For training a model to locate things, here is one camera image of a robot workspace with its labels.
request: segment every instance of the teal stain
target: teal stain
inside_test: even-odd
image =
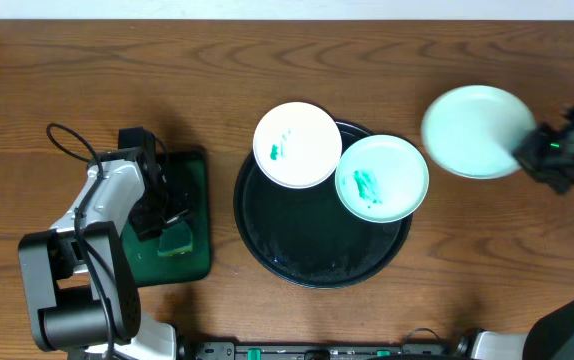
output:
[[[354,181],[358,186],[358,196],[361,199],[370,201],[373,204],[382,204],[380,200],[380,191],[376,183],[376,176],[370,170],[356,170],[354,171]]]
[[[271,154],[269,157],[274,161],[278,160],[278,146],[274,145],[271,147]]]

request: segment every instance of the green sponge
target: green sponge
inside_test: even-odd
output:
[[[163,230],[158,244],[158,256],[173,256],[190,252],[194,245],[194,235],[186,222]]]

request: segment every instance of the brown tabletop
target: brown tabletop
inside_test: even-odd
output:
[[[145,311],[193,339],[385,344],[417,327],[528,331],[574,299],[574,190],[556,196],[522,172],[469,180],[427,158],[429,192],[402,250],[340,290],[272,275],[234,222],[236,175],[272,107],[317,103],[426,155],[425,109],[468,84],[508,90],[560,124],[574,104],[574,23],[0,21],[0,359],[64,358],[31,339],[17,255],[86,178],[46,138],[52,121],[98,150],[139,125],[172,151],[206,149],[211,273],[140,290]]]

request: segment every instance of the round black tray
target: round black tray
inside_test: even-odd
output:
[[[336,124],[343,152],[373,135]],[[412,220],[375,224],[357,218],[338,199],[333,174],[309,189],[282,187],[262,173],[253,153],[236,180],[234,216],[256,260],[287,281],[315,288],[349,286],[378,273],[400,250]]]

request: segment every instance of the white wall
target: white wall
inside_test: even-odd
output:
[[[0,0],[0,19],[574,20],[574,0]]]

